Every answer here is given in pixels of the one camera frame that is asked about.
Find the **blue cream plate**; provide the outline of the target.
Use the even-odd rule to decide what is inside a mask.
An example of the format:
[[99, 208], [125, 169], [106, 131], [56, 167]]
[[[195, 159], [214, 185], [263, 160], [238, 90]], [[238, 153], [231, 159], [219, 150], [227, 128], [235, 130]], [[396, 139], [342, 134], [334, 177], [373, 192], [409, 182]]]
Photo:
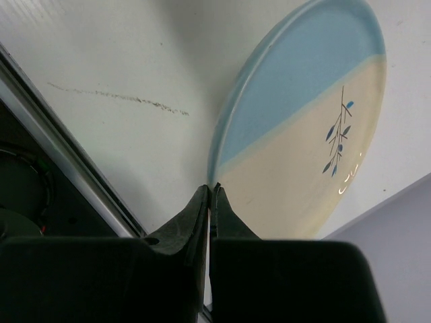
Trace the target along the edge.
[[387, 58], [365, 1], [308, 1], [240, 70], [207, 177], [264, 239], [311, 239], [355, 178], [378, 123]]

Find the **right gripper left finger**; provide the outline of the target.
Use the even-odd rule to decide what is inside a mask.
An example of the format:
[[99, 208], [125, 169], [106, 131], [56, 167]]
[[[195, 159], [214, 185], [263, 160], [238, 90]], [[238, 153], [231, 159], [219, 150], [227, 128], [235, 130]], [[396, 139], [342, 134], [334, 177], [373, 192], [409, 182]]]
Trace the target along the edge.
[[15, 237], [1, 243], [2, 322], [196, 322], [209, 189], [144, 238]]

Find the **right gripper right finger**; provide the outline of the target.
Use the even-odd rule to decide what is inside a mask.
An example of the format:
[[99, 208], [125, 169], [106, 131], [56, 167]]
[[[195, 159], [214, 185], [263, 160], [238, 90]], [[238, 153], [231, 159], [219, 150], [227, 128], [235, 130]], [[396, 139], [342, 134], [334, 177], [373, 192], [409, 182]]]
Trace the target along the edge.
[[385, 322], [367, 259], [346, 242], [263, 240], [211, 197], [209, 277], [214, 322]]

